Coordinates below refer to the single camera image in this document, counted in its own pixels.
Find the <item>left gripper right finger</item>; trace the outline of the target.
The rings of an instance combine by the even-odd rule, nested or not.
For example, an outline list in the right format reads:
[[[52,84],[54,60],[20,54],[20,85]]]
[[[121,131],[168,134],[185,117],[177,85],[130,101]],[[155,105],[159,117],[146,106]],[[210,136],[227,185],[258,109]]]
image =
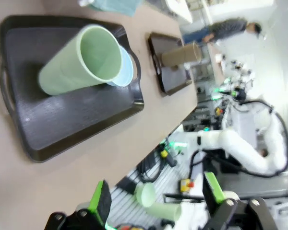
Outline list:
[[[212,172],[205,172],[203,177],[203,195],[210,219],[204,230],[276,230],[277,225],[264,201],[252,197],[247,202],[225,198],[225,195]]]

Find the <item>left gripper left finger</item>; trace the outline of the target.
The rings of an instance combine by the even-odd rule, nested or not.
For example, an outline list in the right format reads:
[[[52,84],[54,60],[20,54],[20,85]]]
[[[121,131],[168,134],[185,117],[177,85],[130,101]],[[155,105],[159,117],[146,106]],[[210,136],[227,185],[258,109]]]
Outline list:
[[[63,212],[53,212],[45,230],[104,230],[111,203],[108,183],[99,181],[88,208],[79,209],[69,216]]]

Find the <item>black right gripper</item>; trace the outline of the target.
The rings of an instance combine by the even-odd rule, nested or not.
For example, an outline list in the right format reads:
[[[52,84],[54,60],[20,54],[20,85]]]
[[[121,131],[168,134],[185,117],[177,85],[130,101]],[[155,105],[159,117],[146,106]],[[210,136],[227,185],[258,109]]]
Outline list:
[[[235,93],[236,93],[235,99],[237,101],[245,101],[246,100],[247,94],[246,94],[244,89],[236,89]]]

